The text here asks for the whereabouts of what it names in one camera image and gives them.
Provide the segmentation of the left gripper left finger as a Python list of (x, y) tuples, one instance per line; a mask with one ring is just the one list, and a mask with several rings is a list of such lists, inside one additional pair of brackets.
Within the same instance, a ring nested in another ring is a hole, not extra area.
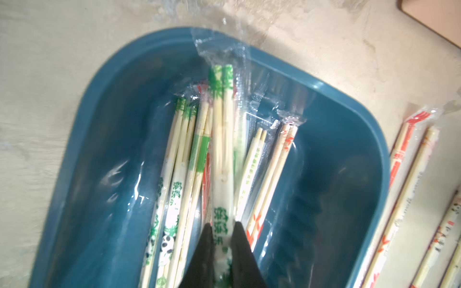
[(179, 288), (214, 287), (214, 251), (212, 227), (207, 223), (200, 234), (199, 242)]

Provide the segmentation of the red panda chopsticks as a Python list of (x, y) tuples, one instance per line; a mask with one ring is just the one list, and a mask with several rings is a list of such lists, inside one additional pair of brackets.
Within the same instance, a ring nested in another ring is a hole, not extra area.
[(421, 288), (431, 271), (435, 266), (441, 251), (445, 246), (445, 241), (453, 230), (458, 215), (461, 212), (461, 189), (458, 188), (452, 198), (452, 201), (441, 220), (437, 231), (435, 232), (431, 244), (421, 261), (419, 269), (411, 283), (411, 288)]

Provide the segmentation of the pink desk file organizer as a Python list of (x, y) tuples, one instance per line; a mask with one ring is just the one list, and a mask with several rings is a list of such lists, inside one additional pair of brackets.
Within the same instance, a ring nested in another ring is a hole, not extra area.
[(398, 8), (458, 48), (461, 47), (461, 0), (397, 1)]

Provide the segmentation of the green panda chopsticks in tray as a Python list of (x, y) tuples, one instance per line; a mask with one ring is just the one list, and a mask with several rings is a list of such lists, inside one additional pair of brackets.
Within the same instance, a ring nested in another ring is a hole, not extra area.
[(196, 104), (186, 98), (178, 99), (160, 174), (157, 203), (139, 281), (140, 288), (148, 288), (155, 282), (152, 274), (157, 268), (160, 269), (160, 283), (154, 286), (166, 286), (165, 272), (172, 257), (178, 231), (197, 111)]

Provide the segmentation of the green band chopsticks in tray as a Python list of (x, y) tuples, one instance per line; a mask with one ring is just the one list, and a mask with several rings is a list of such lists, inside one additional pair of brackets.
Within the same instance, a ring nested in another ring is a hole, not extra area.
[(160, 287), (160, 277), (166, 279), (166, 288), (175, 287), (176, 273), (180, 262), (182, 245), (186, 235), (189, 210), (192, 201), (196, 165), (198, 162), (199, 142), (202, 138), (209, 102), (194, 102), (184, 111), (184, 124), (181, 129), (176, 155), (173, 183), (164, 237), (162, 242), (163, 272), (158, 272), (156, 286)]

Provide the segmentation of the green bamboo chopsticks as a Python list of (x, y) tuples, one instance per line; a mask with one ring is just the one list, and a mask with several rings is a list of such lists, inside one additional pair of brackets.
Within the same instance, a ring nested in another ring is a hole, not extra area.
[(238, 129), (242, 108), (241, 76), (245, 48), (240, 42), (206, 28), (192, 32), (198, 53), (207, 62), (211, 96), (210, 148), (215, 288), (232, 287), (231, 238), (235, 224), (235, 185), (242, 170)]

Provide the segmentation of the teal plastic storage tray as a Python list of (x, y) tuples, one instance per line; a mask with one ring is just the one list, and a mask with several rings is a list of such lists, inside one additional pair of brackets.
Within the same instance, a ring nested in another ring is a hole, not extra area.
[[(174, 114), (174, 89), (206, 78), (191, 28), (118, 51), (80, 103), (38, 248), (32, 288), (135, 288)], [(255, 258), (269, 288), (350, 288), (390, 180), (384, 135), (359, 102), (249, 47), (262, 114), (305, 117)]]

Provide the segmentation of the green text chopsticks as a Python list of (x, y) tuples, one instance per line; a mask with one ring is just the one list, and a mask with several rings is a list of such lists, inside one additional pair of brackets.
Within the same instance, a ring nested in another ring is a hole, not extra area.
[(461, 270), (461, 241), (458, 241), (456, 249), (446, 269), (439, 288), (458, 288), (458, 274)]

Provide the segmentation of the red striped chopsticks in tray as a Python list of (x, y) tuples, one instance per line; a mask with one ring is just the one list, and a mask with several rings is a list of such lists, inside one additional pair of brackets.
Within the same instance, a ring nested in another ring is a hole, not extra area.
[(394, 205), (399, 198), (405, 184), (407, 175), (425, 138), (427, 129), (436, 123), (443, 114), (442, 108), (423, 107), (403, 121), (398, 137), (390, 154), (390, 184), (388, 199), (383, 214), (378, 222), (378, 228), (373, 235), (372, 243), (367, 250), (365, 259), (361, 264), (358, 278), (354, 283), (355, 288), (363, 288), (363, 281), (369, 270), (373, 255), (377, 250), (387, 222)]

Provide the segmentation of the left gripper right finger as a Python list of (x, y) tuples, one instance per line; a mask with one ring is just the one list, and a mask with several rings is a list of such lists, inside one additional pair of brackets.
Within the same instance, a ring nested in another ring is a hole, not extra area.
[(266, 288), (241, 222), (236, 222), (230, 247), (232, 250), (231, 284), (233, 288)]

